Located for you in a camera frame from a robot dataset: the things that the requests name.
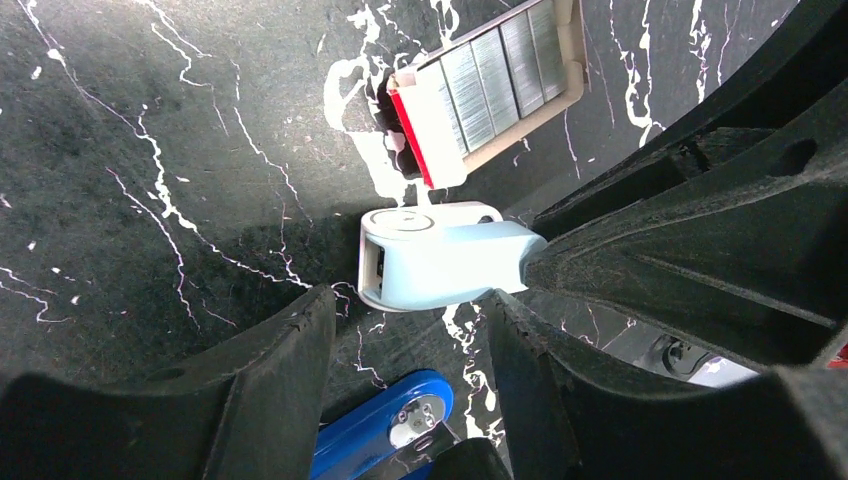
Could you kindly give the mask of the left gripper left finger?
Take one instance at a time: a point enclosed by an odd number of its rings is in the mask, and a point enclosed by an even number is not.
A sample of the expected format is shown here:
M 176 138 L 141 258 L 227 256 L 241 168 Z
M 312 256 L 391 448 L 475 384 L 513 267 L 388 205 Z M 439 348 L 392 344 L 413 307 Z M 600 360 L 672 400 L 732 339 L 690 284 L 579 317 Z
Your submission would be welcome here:
M 5 479 L 305 479 L 336 331 L 318 286 L 135 384 L 1 378 Z

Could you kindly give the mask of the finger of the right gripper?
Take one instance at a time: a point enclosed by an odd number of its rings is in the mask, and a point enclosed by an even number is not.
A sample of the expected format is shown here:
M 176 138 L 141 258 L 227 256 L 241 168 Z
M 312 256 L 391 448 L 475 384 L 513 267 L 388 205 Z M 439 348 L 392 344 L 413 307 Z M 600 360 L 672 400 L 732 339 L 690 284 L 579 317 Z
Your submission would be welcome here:
M 538 214 L 548 240 L 647 200 L 719 164 L 714 131 L 777 130 L 847 76 L 847 4 L 802 1 L 775 33 L 697 107 L 624 161 Z
M 587 224 L 551 225 L 535 289 L 633 316 L 755 370 L 847 341 L 847 86 L 782 126 L 716 126 L 708 171 Z

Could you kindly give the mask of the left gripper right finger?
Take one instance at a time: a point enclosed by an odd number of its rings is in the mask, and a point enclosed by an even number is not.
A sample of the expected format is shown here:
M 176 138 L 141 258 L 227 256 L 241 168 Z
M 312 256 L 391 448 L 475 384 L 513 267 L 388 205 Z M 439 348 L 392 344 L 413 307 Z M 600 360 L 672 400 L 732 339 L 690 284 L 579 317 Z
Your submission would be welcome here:
M 709 388 L 623 362 L 494 291 L 482 303 L 519 479 L 843 479 L 847 375 Z

